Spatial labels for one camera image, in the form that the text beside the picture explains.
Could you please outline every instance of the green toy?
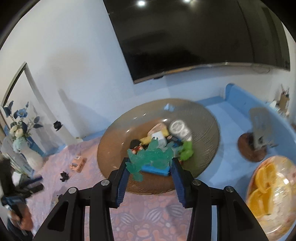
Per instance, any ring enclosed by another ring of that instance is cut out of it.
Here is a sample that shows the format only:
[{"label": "green toy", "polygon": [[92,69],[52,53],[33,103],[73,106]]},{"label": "green toy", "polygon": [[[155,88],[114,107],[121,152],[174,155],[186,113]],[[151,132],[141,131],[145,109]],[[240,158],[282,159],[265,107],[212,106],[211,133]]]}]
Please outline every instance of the green toy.
[{"label": "green toy", "polygon": [[178,150],[180,154],[180,160],[186,161],[193,155],[193,149],[192,149],[192,141],[185,141],[183,143],[183,146],[180,147]]},{"label": "green toy", "polygon": [[174,151],[172,150],[173,142],[166,145],[166,149],[158,148],[158,138],[153,138],[146,150],[139,150],[133,154],[128,149],[128,157],[131,162],[126,162],[127,170],[133,175],[135,181],[143,181],[143,175],[140,173],[143,165],[152,165],[155,168],[164,170],[172,163]]}]

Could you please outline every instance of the fruit bowl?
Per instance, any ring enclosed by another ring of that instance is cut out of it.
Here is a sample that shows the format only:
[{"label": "fruit bowl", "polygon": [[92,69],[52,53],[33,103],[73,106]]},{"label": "fruit bowl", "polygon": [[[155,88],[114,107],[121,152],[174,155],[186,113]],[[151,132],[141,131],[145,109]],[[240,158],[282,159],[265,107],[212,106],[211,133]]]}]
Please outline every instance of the fruit bowl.
[{"label": "fruit bowl", "polygon": [[273,156],[263,161],[254,171],[247,190],[247,204],[251,199],[259,198],[260,180],[256,175],[259,170],[273,163],[275,166],[275,182],[271,185],[272,208],[269,214],[254,213],[262,229],[270,241],[278,240],[291,228],[296,219],[296,167],[284,156]]}]

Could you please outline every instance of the blue flower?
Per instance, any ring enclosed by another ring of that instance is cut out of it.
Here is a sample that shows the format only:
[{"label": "blue flower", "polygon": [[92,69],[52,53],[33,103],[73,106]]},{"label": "blue flower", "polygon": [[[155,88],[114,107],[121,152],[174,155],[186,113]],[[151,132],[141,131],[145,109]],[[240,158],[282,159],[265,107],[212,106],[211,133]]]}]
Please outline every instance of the blue flower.
[{"label": "blue flower", "polygon": [[18,115],[19,117],[26,118],[27,115],[28,115],[28,113],[27,113],[26,109],[23,108],[23,109],[20,109],[20,110],[17,111],[17,115]]}]

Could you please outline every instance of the pink tablecloth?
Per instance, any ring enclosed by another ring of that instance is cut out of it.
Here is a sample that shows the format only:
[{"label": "pink tablecloth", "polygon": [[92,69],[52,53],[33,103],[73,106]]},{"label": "pink tablecloth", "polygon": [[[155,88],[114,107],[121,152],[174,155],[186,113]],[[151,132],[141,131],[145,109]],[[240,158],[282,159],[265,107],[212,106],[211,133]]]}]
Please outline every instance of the pink tablecloth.
[{"label": "pink tablecloth", "polygon": [[[70,187],[85,189],[105,179],[96,161],[99,141],[97,138],[69,146],[49,157],[40,171],[44,191],[28,199],[34,232],[53,208],[52,201],[57,195],[64,194]],[[75,155],[87,158],[81,173],[69,168]],[[60,181],[62,171],[70,175],[66,182]],[[187,238],[191,218],[191,209],[182,207],[175,191],[158,195],[126,193],[121,206],[110,209],[110,213],[115,241],[183,241]],[[86,209],[85,240],[89,240],[89,208]]]}]

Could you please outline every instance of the white flower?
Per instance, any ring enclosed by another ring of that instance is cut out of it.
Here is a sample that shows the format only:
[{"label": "white flower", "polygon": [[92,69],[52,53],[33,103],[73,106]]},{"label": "white flower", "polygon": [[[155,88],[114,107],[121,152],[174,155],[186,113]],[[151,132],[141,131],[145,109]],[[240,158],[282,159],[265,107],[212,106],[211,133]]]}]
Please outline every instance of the white flower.
[{"label": "white flower", "polygon": [[22,129],[17,129],[15,132],[15,137],[19,138],[23,135],[24,131]]},{"label": "white flower", "polygon": [[10,133],[12,136],[14,136],[16,130],[17,130],[17,126],[13,126],[13,127],[10,129],[9,133]]}]

